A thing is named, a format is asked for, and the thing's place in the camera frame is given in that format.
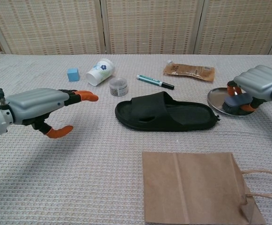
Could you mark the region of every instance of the teal marker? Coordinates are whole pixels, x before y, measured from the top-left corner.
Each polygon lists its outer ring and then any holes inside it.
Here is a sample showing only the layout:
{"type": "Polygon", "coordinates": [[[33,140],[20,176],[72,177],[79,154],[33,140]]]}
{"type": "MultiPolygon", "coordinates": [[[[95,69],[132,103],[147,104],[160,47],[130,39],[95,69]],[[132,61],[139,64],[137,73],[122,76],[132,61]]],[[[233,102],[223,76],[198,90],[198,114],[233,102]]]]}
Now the teal marker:
{"type": "Polygon", "coordinates": [[[147,83],[151,83],[151,84],[163,87],[163,88],[168,88],[170,90],[174,89],[173,85],[168,84],[168,83],[164,83],[162,81],[158,81],[158,80],[150,78],[148,76],[137,75],[137,79],[140,80],[140,81],[144,81],[144,82],[147,82],[147,83]]]}

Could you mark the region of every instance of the black slipper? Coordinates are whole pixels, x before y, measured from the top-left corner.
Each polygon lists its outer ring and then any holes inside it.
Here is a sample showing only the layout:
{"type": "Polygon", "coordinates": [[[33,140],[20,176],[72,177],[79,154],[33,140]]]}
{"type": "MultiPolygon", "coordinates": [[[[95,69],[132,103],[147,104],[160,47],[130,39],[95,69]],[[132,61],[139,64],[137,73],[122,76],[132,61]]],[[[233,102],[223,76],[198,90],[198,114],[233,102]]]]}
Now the black slipper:
{"type": "Polygon", "coordinates": [[[175,101],[165,91],[120,102],[115,115],[123,125],[143,131],[205,130],[219,120],[209,106],[175,101]]]}

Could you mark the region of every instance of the small blue block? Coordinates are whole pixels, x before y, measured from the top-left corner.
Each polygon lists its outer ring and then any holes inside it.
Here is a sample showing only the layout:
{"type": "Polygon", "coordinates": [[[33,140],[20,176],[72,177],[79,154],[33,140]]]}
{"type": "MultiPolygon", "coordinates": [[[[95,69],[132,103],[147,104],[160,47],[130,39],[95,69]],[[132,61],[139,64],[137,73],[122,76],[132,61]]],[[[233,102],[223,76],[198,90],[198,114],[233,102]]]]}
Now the small blue block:
{"type": "Polygon", "coordinates": [[[78,68],[70,68],[67,70],[67,76],[69,81],[79,81],[80,80],[80,75],[78,68]]]}

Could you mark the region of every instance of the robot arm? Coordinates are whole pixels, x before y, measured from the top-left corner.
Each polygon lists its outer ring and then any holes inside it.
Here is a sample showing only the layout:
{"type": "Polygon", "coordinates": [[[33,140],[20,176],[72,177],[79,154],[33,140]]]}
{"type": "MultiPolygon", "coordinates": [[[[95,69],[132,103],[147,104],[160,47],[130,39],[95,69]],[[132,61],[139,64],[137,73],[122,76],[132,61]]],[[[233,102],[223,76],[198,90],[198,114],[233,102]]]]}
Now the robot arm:
{"type": "Polygon", "coordinates": [[[252,102],[241,105],[239,111],[241,115],[250,114],[262,103],[272,101],[272,68],[259,65],[249,69],[228,82],[227,89],[230,96],[241,94],[243,89],[253,97],[252,102]]]}
{"type": "Polygon", "coordinates": [[[68,134],[73,126],[65,126],[59,130],[45,123],[51,112],[63,106],[81,101],[97,101],[98,97],[85,90],[54,90],[48,88],[35,89],[8,96],[0,89],[0,135],[7,132],[12,124],[32,125],[50,138],[59,138],[68,134]]]}

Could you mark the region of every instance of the paper cup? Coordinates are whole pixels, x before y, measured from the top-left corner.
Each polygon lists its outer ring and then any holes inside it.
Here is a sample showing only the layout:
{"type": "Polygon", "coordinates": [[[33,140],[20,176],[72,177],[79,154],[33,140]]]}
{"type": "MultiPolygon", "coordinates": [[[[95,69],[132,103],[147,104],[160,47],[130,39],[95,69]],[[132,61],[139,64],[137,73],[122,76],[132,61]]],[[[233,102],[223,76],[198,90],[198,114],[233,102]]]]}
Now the paper cup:
{"type": "Polygon", "coordinates": [[[115,71],[114,64],[108,59],[101,59],[87,74],[86,79],[89,84],[97,86],[115,71]]]}

